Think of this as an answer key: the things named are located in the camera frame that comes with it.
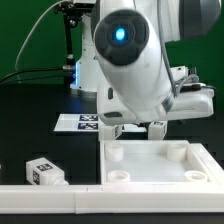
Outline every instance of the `circular hole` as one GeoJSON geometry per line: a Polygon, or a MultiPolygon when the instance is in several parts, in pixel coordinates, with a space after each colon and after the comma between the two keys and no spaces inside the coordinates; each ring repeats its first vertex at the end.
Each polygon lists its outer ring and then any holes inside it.
{"type": "Polygon", "coordinates": [[[185,177],[191,182],[207,182],[208,176],[200,171],[190,170],[185,173],[185,177]]]}
{"type": "Polygon", "coordinates": [[[130,174],[123,170],[114,170],[108,173],[110,182],[127,182],[130,181],[130,174]]]}

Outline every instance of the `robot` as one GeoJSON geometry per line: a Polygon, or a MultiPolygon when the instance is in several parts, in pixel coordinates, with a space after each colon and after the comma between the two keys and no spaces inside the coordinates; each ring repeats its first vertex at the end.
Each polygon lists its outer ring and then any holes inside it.
{"type": "Polygon", "coordinates": [[[101,120],[118,125],[212,115],[213,89],[186,67],[170,69],[164,43],[208,33],[220,11],[220,0],[97,0],[91,29],[107,80],[98,86],[101,120]]]}

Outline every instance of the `blue light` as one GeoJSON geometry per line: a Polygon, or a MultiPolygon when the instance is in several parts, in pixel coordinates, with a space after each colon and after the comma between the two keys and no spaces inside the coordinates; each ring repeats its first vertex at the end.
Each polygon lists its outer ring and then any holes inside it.
{"type": "Polygon", "coordinates": [[[124,38],[125,38],[125,30],[123,28],[119,28],[116,31],[116,39],[122,41],[124,40],[124,38]]]}

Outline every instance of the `screw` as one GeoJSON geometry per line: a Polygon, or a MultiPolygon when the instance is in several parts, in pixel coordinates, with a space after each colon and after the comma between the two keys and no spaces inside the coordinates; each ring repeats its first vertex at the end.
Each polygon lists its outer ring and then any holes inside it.
{"type": "Polygon", "coordinates": [[[69,4],[69,5],[68,5],[68,8],[69,8],[69,9],[72,9],[73,7],[74,7],[73,4],[69,4]]]}
{"type": "Polygon", "coordinates": [[[76,21],[74,21],[74,20],[70,20],[69,23],[70,23],[71,26],[75,26],[76,25],[76,21]]]}

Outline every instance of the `cable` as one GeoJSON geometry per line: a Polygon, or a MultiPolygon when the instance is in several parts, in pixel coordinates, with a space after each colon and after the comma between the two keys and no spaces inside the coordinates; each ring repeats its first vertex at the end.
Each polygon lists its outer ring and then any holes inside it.
{"type": "Polygon", "coordinates": [[[16,83],[16,82],[32,81],[32,80],[38,80],[38,79],[51,79],[51,78],[62,78],[62,77],[64,77],[64,76],[63,75],[52,75],[52,76],[44,76],[44,77],[38,77],[38,78],[18,79],[18,80],[13,80],[13,81],[9,81],[9,82],[4,82],[0,85],[11,84],[11,83],[16,83]]]}
{"type": "Polygon", "coordinates": [[[10,79],[13,76],[23,74],[23,73],[31,73],[31,72],[49,72],[49,71],[63,71],[62,67],[58,68],[38,68],[38,69],[27,69],[27,70],[21,70],[17,71],[11,74],[6,75],[4,78],[0,80],[0,85],[3,84],[7,79],[10,79]]]}
{"type": "Polygon", "coordinates": [[[190,79],[192,80],[193,83],[199,81],[198,76],[195,75],[195,74],[191,74],[191,75],[187,76],[187,77],[186,77],[186,78],[185,78],[185,79],[178,85],[177,90],[176,90],[176,91],[177,91],[177,95],[180,94],[180,91],[181,91],[182,87],[183,87],[184,84],[186,84],[190,79]]]}
{"type": "Polygon", "coordinates": [[[62,1],[59,1],[55,4],[53,4],[52,6],[50,6],[41,16],[40,18],[37,20],[37,22],[34,24],[33,28],[31,29],[30,33],[28,34],[26,40],[24,41],[19,53],[18,53],[18,56],[16,58],[16,63],[15,63],[15,70],[18,71],[18,64],[19,64],[19,60],[20,60],[20,57],[28,43],[28,41],[30,40],[30,37],[32,36],[33,32],[35,31],[35,29],[37,28],[37,26],[39,25],[39,23],[41,22],[41,20],[46,16],[46,14],[52,9],[54,8],[55,6],[63,3],[63,2],[71,2],[70,0],[62,0],[62,1]]]}
{"type": "Polygon", "coordinates": [[[162,0],[157,1],[157,17],[158,17],[158,28],[159,28],[159,39],[160,39],[161,51],[162,51],[164,64],[165,64],[165,67],[166,67],[166,71],[168,73],[168,77],[169,77],[169,80],[170,80],[170,84],[171,84],[171,87],[172,87],[173,94],[174,94],[175,97],[177,97],[175,82],[174,82],[173,75],[172,75],[172,72],[171,72],[171,69],[170,69],[169,60],[168,60],[167,53],[166,53],[166,46],[165,46],[165,42],[164,42],[164,38],[163,38],[161,2],[162,2],[162,0]]]}

